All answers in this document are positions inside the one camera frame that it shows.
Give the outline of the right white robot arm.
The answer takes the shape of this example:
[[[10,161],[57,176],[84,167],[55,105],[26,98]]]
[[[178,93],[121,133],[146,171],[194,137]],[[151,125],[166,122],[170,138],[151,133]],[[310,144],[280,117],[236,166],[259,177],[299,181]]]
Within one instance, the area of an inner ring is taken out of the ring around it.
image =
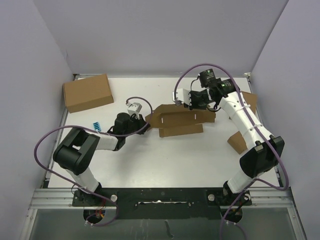
[[[198,74],[201,91],[174,87],[172,100],[189,110],[205,110],[214,103],[214,112],[222,109],[240,132],[247,152],[240,158],[240,169],[223,185],[222,198],[232,205],[241,197],[240,192],[281,162],[284,140],[267,130],[244,99],[234,78],[221,80],[215,76],[214,64]]]

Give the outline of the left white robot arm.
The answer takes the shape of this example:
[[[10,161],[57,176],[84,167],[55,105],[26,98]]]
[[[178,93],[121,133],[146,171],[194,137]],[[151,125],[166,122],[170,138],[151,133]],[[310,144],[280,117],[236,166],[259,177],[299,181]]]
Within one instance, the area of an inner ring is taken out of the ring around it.
[[[79,190],[84,193],[84,200],[95,206],[102,199],[102,186],[90,170],[94,153],[119,151],[128,136],[143,135],[150,126],[141,114],[121,112],[106,135],[73,127],[54,151],[53,160],[72,176]]]

